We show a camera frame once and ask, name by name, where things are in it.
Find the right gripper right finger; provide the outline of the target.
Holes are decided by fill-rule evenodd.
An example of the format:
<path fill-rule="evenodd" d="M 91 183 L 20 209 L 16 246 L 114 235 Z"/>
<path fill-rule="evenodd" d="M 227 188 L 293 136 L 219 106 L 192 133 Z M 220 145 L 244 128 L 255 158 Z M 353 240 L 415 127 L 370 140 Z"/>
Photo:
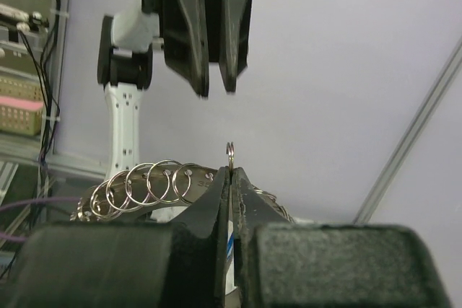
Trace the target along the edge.
<path fill-rule="evenodd" d="M 232 173 L 243 307 L 449 307 L 430 251 L 393 224 L 294 224 Z"/>

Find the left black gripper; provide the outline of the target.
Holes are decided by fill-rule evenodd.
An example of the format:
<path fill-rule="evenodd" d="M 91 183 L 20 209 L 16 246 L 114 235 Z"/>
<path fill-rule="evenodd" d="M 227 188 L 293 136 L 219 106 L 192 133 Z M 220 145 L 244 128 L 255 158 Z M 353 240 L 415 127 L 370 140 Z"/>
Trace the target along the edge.
<path fill-rule="evenodd" d="M 209 95 L 209 64 L 219 64 L 226 92 L 247 68 L 252 0 L 142 0 L 160 17 L 166 65 L 202 98 Z"/>

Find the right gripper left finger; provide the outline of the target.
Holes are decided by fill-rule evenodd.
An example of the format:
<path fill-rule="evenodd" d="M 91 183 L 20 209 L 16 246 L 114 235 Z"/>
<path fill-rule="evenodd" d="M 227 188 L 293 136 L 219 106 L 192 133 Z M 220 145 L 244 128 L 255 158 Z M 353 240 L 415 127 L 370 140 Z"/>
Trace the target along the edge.
<path fill-rule="evenodd" d="M 3 307 L 223 307 L 230 171 L 167 223 L 60 221 L 37 228 Z"/>

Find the key with blue tag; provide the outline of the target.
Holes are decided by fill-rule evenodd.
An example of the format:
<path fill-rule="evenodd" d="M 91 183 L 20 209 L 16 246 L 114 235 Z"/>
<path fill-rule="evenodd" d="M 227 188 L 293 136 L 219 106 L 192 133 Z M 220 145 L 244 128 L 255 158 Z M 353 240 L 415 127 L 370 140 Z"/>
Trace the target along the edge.
<path fill-rule="evenodd" d="M 233 291 L 235 286 L 234 280 L 234 234 L 233 223 L 228 221 L 228 238 L 227 238 L 227 262 L 226 262 L 226 294 Z"/>

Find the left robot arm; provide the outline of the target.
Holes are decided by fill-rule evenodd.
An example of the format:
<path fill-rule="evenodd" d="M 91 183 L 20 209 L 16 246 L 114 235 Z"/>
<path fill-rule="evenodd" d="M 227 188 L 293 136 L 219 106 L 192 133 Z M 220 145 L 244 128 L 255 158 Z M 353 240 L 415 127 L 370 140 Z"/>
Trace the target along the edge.
<path fill-rule="evenodd" d="M 209 95 L 209 67 L 219 66 L 225 90 L 247 68 L 253 0 L 136 0 L 102 22 L 97 81 L 110 113 L 106 177 L 139 163 L 139 108 L 152 80 L 153 52 L 198 97 Z"/>

